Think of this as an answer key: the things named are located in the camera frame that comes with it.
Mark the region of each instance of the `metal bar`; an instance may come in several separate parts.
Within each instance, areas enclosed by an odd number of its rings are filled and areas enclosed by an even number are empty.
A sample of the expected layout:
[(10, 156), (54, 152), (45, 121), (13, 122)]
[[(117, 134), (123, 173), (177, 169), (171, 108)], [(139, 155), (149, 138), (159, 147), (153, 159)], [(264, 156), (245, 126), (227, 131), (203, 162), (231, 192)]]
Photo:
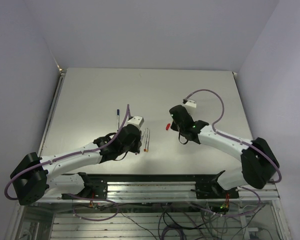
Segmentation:
[(61, 92), (61, 88), (62, 88), (62, 85), (64, 83), (64, 79), (66, 77), (66, 72), (67, 72), (67, 70), (65, 69), (65, 70), (62, 70), (61, 73), (60, 73), (58, 85), (55, 89), (55, 93), (54, 93), (54, 97), (53, 97), (53, 100), (52, 100), (52, 103), (51, 103), (49, 115), (48, 115), (48, 118), (46, 120), (42, 140), (41, 140), (40, 147), (39, 147), (39, 150), (38, 150), (38, 156), (41, 155), (42, 149), (43, 149), (44, 144), (46, 142), (47, 135), (48, 135), (49, 129), (50, 129), (50, 125), (51, 125), (52, 120), (54, 118), (54, 114), (55, 114), (55, 110), (56, 110), (56, 107), (57, 107), (59, 95), (60, 95), (60, 92)]
[[(243, 213), (243, 210), (240, 207), (238, 207), (238, 211), (240, 214)], [(245, 215), (240, 216), (240, 221), (241, 221), (242, 231), (244, 232), (243, 238), (244, 238), (244, 240), (249, 240), (250, 239), (249, 229), (246, 228), (247, 227), (247, 217)]]
[(281, 239), (282, 240), (291, 240), (292, 234), (291, 234), (290, 228), (288, 226), (287, 218), (283, 211), (283, 206), (279, 199), (272, 201), (271, 209), (272, 209), (273, 217), (276, 222), (276, 226), (278, 227), (278, 233), (279, 233)]
[[(103, 219), (104, 217), (89, 217), (90, 219)], [(133, 220), (138, 224), (158, 224), (160, 216), (149, 216), (149, 217), (134, 217)], [(177, 223), (188, 223), (189, 219), (184, 216), (176, 216), (173, 218)], [(202, 223), (201, 216), (193, 216), (193, 221), (196, 223)], [(173, 223), (172, 220), (167, 217), (167, 223)], [(56, 217), (54, 219), (54, 224), (130, 224), (131, 220), (124, 216), (116, 216), (106, 221), (88, 221), (80, 219), (78, 217)]]
[(52, 224), (51, 224), (51, 227), (50, 227), (48, 239), (51, 239), (51, 234), (52, 234), (52, 231), (53, 231), (53, 228), (54, 228), (54, 224), (53, 224), (53, 223), (55, 222), (55, 218), (56, 218), (56, 214), (53, 214), (53, 217), (52, 217)]
[(108, 192), (190, 192), (195, 189), (194, 185), (143, 185), (143, 186), (130, 186), (130, 185), (108, 185)]
[(173, 186), (173, 185), (192, 185), (196, 184), (195, 181), (116, 181), (116, 182), (107, 182), (108, 186), (112, 185), (164, 185), (164, 186)]
[(4, 240), (14, 240), (20, 232), (20, 226), (23, 222), (23, 218), (25, 215), (25, 206), (21, 206), (18, 202), (15, 204), (9, 227), (7, 228), (7, 232), (4, 236)]

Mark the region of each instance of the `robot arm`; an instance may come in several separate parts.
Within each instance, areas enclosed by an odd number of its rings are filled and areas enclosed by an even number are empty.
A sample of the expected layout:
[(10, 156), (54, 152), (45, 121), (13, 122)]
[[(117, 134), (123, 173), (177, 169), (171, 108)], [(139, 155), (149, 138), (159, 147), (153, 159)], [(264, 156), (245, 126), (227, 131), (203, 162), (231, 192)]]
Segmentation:
[(179, 137), (183, 136), (186, 139), (184, 144), (192, 141), (208, 145), (241, 161), (241, 167), (234, 170), (225, 169), (217, 174), (212, 182), (212, 190), (220, 194), (231, 188), (247, 184), (256, 189), (262, 189), (274, 175), (276, 169), (259, 152), (268, 156), (279, 168), (279, 163), (267, 142), (259, 137), (256, 140), (243, 139), (214, 129), (207, 122), (194, 121), (190, 113), (195, 108), (196, 103), (188, 100), (184, 105), (174, 106), (169, 111), (173, 119), (171, 129), (179, 132)]
[[(19, 203), (29, 205), (43, 196), (56, 193), (60, 194), (60, 197), (65, 193), (83, 198), (94, 193), (95, 196), (100, 194), (99, 198), (103, 198), (103, 188), (100, 189), (100, 184), (97, 186), (91, 182), (87, 174), (66, 173), (84, 166), (116, 160), (118, 156), (128, 152), (140, 153), (140, 128), (143, 123), (144, 119), (141, 116), (130, 117), (127, 125), (117, 134), (109, 133), (69, 152), (42, 157), (38, 157), (35, 152), (29, 153), (10, 175), (10, 183), (13, 183)], [(15, 200), (8, 195), (9, 185), (6, 186), (5, 194), (9, 199)]]

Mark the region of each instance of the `red object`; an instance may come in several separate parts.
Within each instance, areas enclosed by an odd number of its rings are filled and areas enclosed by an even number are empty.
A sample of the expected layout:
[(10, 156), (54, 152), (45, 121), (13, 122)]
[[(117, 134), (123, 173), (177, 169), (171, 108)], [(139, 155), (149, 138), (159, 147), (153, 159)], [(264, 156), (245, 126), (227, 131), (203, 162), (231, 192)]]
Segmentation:
[(169, 128), (170, 128), (170, 126), (171, 126), (171, 124), (170, 124), (170, 123), (168, 123), (168, 124), (167, 124), (167, 126), (165, 127), (165, 130), (167, 130), (167, 131), (168, 131), (168, 130), (169, 130)]

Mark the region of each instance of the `marker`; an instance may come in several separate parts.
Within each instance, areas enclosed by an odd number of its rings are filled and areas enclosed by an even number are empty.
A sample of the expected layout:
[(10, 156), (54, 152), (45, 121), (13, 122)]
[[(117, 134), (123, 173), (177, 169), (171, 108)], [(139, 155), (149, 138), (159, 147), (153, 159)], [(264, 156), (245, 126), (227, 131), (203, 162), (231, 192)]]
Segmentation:
[(120, 128), (120, 110), (119, 109), (117, 109), (116, 110), (116, 121), (117, 121), (117, 123), (118, 123), (118, 131), (119, 131), (119, 128)]

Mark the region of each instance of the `gray tabletop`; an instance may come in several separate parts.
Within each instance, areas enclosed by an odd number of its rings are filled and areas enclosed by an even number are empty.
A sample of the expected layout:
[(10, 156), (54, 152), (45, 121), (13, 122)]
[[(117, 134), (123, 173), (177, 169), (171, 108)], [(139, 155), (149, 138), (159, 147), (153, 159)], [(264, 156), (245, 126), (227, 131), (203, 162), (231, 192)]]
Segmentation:
[[(122, 120), (127, 104), (132, 115), (144, 117), (150, 129), (149, 152), (128, 154), (123, 161), (78, 168), (88, 174), (216, 174), (240, 162), (215, 148), (189, 142), (166, 131), (169, 109), (197, 89), (210, 89), (223, 99), (225, 114), (217, 128), (239, 137), (251, 132), (231, 71), (69, 68), (58, 97), (42, 156), (82, 147), (117, 130), (117, 109)], [(194, 120), (212, 123), (221, 103), (209, 92), (199, 92)]]

